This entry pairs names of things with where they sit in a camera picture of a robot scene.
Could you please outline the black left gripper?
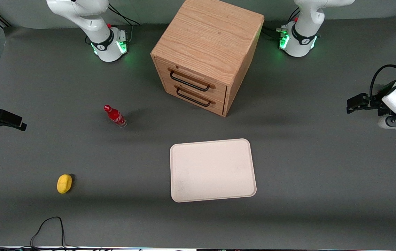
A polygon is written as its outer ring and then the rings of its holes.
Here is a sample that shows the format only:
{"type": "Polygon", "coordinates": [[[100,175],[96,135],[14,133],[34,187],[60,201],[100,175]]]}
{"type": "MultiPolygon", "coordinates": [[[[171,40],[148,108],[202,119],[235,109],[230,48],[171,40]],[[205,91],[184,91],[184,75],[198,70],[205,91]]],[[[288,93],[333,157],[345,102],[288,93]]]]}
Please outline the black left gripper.
{"type": "Polygon", "coordinates": [[[358,110],[377,110],[378,116],[390,114],[389,107],[382,101],[388,92],[378,92],[376,95],[360,93],[347,100],[347,114],[358,110]]]}

